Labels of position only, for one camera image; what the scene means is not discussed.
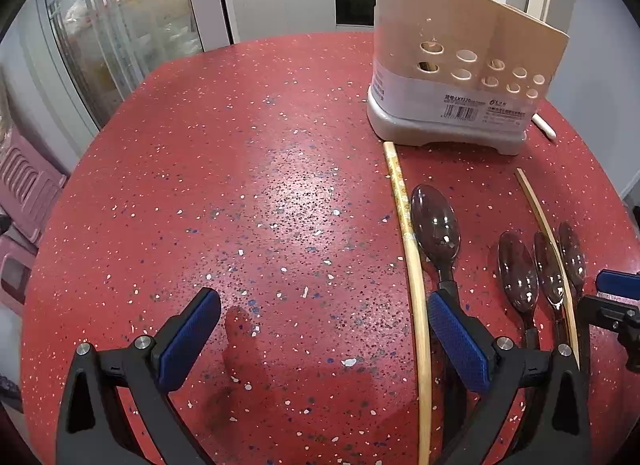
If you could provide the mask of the beige plastic cutlery holder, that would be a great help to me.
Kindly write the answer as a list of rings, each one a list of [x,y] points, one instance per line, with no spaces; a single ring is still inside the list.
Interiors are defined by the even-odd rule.
[[[495,0],[375,0],[371,127],[402,146],[518,154],[567,43]]]

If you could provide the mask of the plain bamboo chopstick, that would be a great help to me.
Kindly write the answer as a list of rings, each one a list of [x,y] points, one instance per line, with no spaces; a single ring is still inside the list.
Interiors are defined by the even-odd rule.
[[[539,230],[534,235],[535,263],[538,281],[544,297],[553,312],[555,344],[567,344],[580,365],[579,345],[573,300],[570,298],[570,283],[562,264],[558,244],[555,242],[544,207],[530,184],[526,173],[521,168],[515,170],[527,202],[532,209]]]

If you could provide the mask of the floral yellow bamboo chopstick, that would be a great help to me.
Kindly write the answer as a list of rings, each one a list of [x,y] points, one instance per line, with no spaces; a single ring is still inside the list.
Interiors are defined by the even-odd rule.
[[[431,455],[432,432],[432,363],[431,341],[428,332],[424,277],[418,243],[414,236],[409,196],[400,161],[392,141],[383,142],[385,161],[390,174],[402,245],[404,245],[409,296],[412,312],[414,347],[416,347],[416,384],[419,404],[419,455],[418,463],[428,465]]]

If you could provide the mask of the white handled fork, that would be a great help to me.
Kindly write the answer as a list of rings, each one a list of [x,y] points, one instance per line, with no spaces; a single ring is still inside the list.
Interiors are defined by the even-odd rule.
[[[556,141],[558,135],[555,133],[555,130],[538,113],[532,116],[532,122],[551,142]]]

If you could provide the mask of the large dark translucent spoon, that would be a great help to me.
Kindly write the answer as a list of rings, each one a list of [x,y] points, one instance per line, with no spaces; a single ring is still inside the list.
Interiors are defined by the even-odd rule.
[[[424,256],[437,272],[437,285],[459,300],[454,263],[461,237],[458,219],[448,200],[430,185],[416,186],[411,193],[412,228]]]

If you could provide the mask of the glass sliding door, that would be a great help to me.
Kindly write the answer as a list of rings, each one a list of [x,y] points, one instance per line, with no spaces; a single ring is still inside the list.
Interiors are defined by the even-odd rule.
[[[162,64],[202,52],[190,0],[44,0],[66,69],[96,127]]]

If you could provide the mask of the pink plastic stool stack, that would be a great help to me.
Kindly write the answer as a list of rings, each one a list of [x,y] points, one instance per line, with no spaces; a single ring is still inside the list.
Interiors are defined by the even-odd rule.
[[[44,230],[67,177],[16,126],[1,140],[1,273],[13,261],[32,270]]]

